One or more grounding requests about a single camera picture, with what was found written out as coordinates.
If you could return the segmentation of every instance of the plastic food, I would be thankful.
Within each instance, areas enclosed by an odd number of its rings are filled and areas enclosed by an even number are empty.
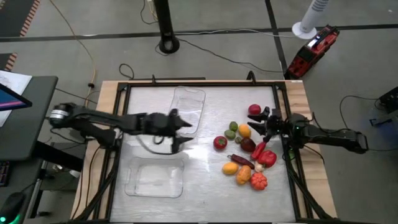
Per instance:
[[[249,166],[251,169],[254,169],[254,164],[241,156],[232,154],[232,156],[228,157],[231,158],[232,161],[237,162],[238,164],[246,165]]]
[[[258,159],[259,156],[260,156],[260,154],[262,153],[262,151],[266,148],[266,146],[267,146],[267,143],[266,143],[266,142],[260,142],[260,143],[256,146],[254,152],[250,155],[251,159],[252,159],[252,160]]]
[[[259,105],[250,105],[248,111],[251,115],[257,115],[261,113],[261,107]]]
[[[254,152],[256,143],[250,138],[243,138],[241,141],[241,148],[246,152]]]
[[[239,166],[234,162],[228,162],[223,166],[223,173],[226,175],[235,174],[239,169]]]
[[[229,130],[231,131],[237,131],[238,130],[238,124],[235,121],[230,122],[229,124]]]
[[[264,171],[266,168],[264,167],[264,165],[261,165],[260,163],[258,163],[257,161],[254,162],[254,171],[256,172],[262,172]]]
[[[236,139],[235,139],[236,144],[240,144],[241,141],[242,141],[241,137],[236,137]]]
[[[214,139],[213,145],[216,149],[224,149],[227,145],[228,141],[224,136],[218,136]]]
[[[236,174],[236,183],[239,185],[245,184],[249,181],[251,176],[251,169],[249,166],[242,166],[242,169],[239,170],[238,174]]]
[[[246,124],[239,125],[238,131],[239,131],[239,134],[244,138],[250,138],[250,136],[251,136],[251,130],[250,130],[249,126]]]
[[[266,168],[270,168],[276,162],[276,154],[270,150],[266,150],[260,154],[257,161],[258,163],[265,165]]]
[[[267,177],[259,172],[251,176],[250,183],[254,190],[264,190],[268,186]]]
[[[228,138],[229,140],[234,140],[235,137],[236,137],[235,132],[234,132],[234,131],[231,131],[231,130],[226,130],[226,131],[224,132],[224,135],[225,135],[225,137]]]

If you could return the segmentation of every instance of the red chili pepper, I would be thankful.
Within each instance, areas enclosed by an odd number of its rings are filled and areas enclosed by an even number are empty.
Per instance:
[[[254,169],[254,164],[241,156],[232,154],[232,156],[228,156],[228,157],[230,157],[232,161],[237,162],[238,164],[247,165],[251,169]]]
[[[266,148],[267,143],[266,142],[260,142],[257,146],[254,152],[250,155],[252,160],[256,160],[259,158],[260,154],[262,151]]]
[[[276,154],[270,150],[262,152],[257,160],[258,163],[272,167],[276,162]]]

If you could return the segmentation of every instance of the keyboard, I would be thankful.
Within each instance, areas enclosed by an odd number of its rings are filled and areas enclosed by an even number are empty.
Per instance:
[[[6,187],[10,178],[10,162],[0,161],[0,187]]]

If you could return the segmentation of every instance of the red apple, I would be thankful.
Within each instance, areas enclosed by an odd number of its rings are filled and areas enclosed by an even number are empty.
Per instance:
[[[249,114],[257,115],[261,113],[261,107],[259,105],[250,105],[249,106]]]

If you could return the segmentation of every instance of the red power tool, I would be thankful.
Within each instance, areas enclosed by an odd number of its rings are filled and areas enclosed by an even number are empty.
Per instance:
[[[326,25],[297,52],[286,71],[286,75],[292,78],[304,76],[324,56],[330,46],[335,43],[339,33],[340,31],[336,27]]]

